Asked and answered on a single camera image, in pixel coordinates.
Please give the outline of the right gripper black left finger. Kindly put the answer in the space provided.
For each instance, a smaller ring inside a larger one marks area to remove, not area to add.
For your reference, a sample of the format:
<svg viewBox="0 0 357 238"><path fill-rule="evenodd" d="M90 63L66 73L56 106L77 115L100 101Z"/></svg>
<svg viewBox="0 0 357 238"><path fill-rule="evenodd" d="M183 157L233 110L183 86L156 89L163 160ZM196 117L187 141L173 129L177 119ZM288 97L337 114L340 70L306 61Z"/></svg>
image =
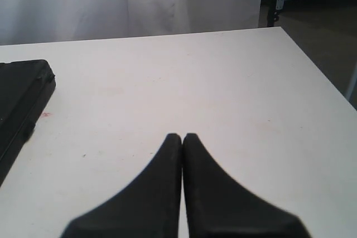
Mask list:
<svg viewBox="0 0 357 238"><path fill-rule="evenodd" d="M181 181L182 141L170 133L127 187L73 219L62 237L177 237Z"/></svg>

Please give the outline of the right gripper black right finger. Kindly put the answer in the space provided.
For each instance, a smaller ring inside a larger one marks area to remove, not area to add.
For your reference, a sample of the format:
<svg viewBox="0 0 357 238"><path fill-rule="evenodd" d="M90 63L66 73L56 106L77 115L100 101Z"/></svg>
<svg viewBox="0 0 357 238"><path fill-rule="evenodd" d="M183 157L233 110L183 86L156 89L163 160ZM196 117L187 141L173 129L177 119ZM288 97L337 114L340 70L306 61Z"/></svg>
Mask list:
<svg viewBox="0 0 357 238"><path fill-rule="evenodd" d="M182 167L190 237L309 237L297 216L231 178L197 134L183 141Z"/></svg>

